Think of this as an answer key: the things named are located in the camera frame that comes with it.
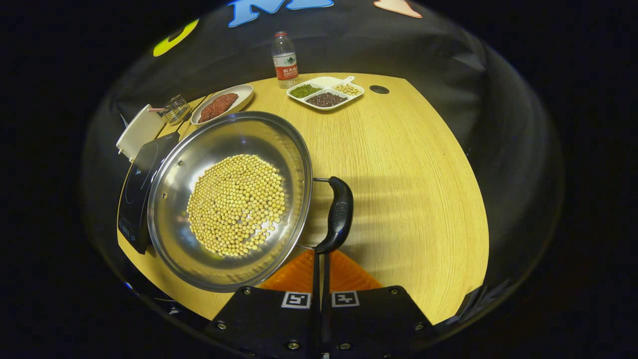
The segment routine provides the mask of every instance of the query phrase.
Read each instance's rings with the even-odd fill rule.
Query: wooden table
[[[244,110],[291,122],[308,145],[313,174],[337,176],[350,185],[355,216],[341,250],[383,286],[405,287],[432,324],[439,323],[483,283],[489,240],[479,186],[450,129],[407,80],[363,73],[305,74],[301,80],[349,75],[366,92],[338,110],[322,112],[296,102],[274,78],[249,83],[255,96]],[[371,85],[390,93],[372,92]],[[175,129],[166,126],[158,135]],[[183,124],[181,138],[194,129]],[[331,202],[330,186],[314,186],[300,244],[323,239]],[[214,318],[232,296],[183,282],[152,247],[140,255],[119,231],[117,238],[151,282],[201,316]]]

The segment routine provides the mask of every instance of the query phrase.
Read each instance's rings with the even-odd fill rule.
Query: white divided dish
[[[234,86],[231,88],[227,88],[225,90],[222,90],[218,93],[216,93],[213,97],[209,98],[208,100],[202,102],[201,105],[199,105],[194,111],[193,111],[193,115],[191,117],[191,123],[195,126],[199,126],[199,125],[203,125],[204,123],[208,122],[208,121],[204,121],[202,123],[197,123],[197,121],[200,120],[200,118],[202,118],[202,110],[210,105],[213,101],[215,101],[215,99],[221,95],[225,95],[228,93],[236,93],[237,94],[237,99],[235,100],[235,102],[228,108],[228,110],[226,110],[226,112],[222,113],[221,115],[215,117],[215,118],[211,118],[208,121],[212,121],[214,119],[218,119],[222,116],[225,116],[227,114],[234,114],[235,112],[239,112],[241,111],[241,109],[243,109],[248,102],[250,102],[250,100],[253,98],[253,87],[250,85],[238,85],[238,86]]]
[[[354,100],[355,98],[363,95],[363,92],[365,92],[365,90],[361,86],[352,83],[352,80],[354,80],[354,79],[355,79],[354,76],[348,76],[348,77],[346,77],[343,80],[342,79],[337,79],[336,77],[330,77],[330,76],[316,77],[316,78],[314,78],[312,80],[304,81],[304,82],[302,82],[302,83],[300,83],[298,85],[295,85],[295,86],[289,88],[288,91],[286,91],[286,94],[290,98],[293,98],[294,100],[302,102],[302,103],[304,103],[304,104],[306,104],[306,105],[308,105],[310,107],[314,107],[314,108],[316,108],[318,110],[321,110],[321,111],[334,110],[337,107],[342,106],[342,105]],[[306,84],[309,84],[310,86],[313,86],[314,88],[320,88],[321,90],[319,90],[319,91],[317,91],[317,92],[315,92],[313,94],[310,94],[310,95],[308,95],[306,97],[303,97],[303,98],[297,98],[297,97],[294,97],[293,95],[290,94],[290,92],[292,90],[296,89],[299,86],[303,86],[303,85],[306,85]],[[355,96],[351,96],[351,95],[346,95],[343,92],[340,92],[340,91],[337,91],[337,90],[334,89],[336,86],[345,85],[345,84],[348,84],[348,85],[354,87],[355,89],[358,89],[360,91],[359,94],[357,94]],[[319,106],[315,106],[312,103],[308,102],[309,98],[311,98],[313,96],[320,95],[322,93],[332,93],[333,95],[338,95],[338,96],[341,96],[341,97],[345,97],[346,100],[343,101],[343,102],[337,103],[335,106],[330,106],[330,107],[319,107]]]
[[[146,105],[135,115],[115,144],[119,149],[118,153],[124,153],[131,163],[140,148],[145,143],[153,141],[164,126],[164,119],[157,112],[148,112],[150,108],[151,105]]]

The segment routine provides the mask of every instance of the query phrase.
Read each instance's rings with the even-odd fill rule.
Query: dark background
[[[26,357],[168,357],[183,355],[185,346],[189,354],[210,353],[123,286],[89,247],[75,204],[84,124],[103,92],[144,49],[214,2],[23,5],[4,14],[5,40],[15,48],[5,52],[12,60],[9,88],[17,94],[4,138],[20,165],[9,168],[19,190],[9,191],[6,216],[13,228],[6,242],[20,245],[10,252],[16,255],[8,261],[5,291],[16,294],[9,296],[17,334],[11,341]],[[612,203],[628,204],[630,176],[621,171],[634,169],[624,160],[631,147],[622,135],[631,127],[622,119],[630,114],[623,87],[635,9],[546,0],[431,0],[426,6],[485,40],[537,90],[556,121],[568,181],[556,240],[529,281],[498,312],[433,354],[628,353],[634,269],[623,256],[630,247],[618,238],[629,222]],[[603,185],[609,180],[612,185]]]

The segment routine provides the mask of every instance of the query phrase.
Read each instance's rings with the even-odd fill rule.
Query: dish handle
[[[328,212],[328,234],[315,248],[316,254],[328,254],[338,249],[346,241],[350,226],[354,199],[347,183],[337,177],[313,178],[313,181],[327,182],[332,187],[334,199]]]

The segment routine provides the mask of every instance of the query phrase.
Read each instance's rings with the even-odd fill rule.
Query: water bottle
[[[272,61],[275,64],[277,81],[281,88],[288,89],[299,82],[295,46],[288,38],[286,31],[275,33],[275,41],[272,43]]]

